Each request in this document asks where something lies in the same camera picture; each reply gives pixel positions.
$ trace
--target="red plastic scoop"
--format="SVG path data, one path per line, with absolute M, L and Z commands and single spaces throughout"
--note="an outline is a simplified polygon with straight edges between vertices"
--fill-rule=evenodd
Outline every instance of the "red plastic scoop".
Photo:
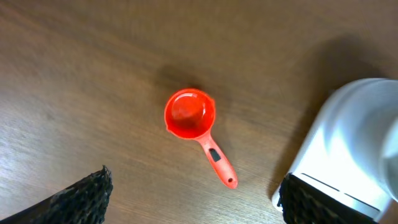
M 238 186 L 235 170 L 211 137 L 215 119 L 215 101 L 193 88 L 174 93 L 164 111 L 167 130 L 181 139 L 199 142 L 221 181 L 235 189 Z

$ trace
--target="spoon handle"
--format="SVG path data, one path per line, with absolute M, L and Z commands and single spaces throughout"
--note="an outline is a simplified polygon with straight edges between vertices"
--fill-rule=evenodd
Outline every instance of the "spoon handle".
M 220 147 L 214 142 L 211 135 L 205 136 L 197 141 L 201 144 L 206 157 L 222 183 L 231 189 L 235 189 L 238 186 L 238 178 L 236 177 L 235 170 Z

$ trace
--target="brown wooden surface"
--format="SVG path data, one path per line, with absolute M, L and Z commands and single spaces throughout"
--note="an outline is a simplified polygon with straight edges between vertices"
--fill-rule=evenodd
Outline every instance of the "brown wooden surface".
M 328 94 L 398 78 L 397 24 L 395 0 L 0 1 L 0 219 L 106 164 L 106 223 L 282 223 L 269 196 Z M 165 131 L 188 86 L 236 190 Z

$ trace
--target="white appliance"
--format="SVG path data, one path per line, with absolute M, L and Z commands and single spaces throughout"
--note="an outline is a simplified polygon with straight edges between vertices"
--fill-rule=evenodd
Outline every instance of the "white appliance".
M 322 106 L 288 173 L 378 222 L 397 199 L 397 118 L 397 80 L 343 86 Z M 278 201 L 279 188 L 272 203 L 282 211 Z

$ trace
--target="wooden table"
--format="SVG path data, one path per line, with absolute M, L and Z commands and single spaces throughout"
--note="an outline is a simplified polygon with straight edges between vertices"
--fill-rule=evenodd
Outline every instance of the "wooden table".
M 0 219 L 106 164 L 106 223 L 282 223 L 269 197 L 327 96 L 398 78 L 397 23 L 395 0 L 0 1 Z M 189 86 L 236 190 L 165 130 Z

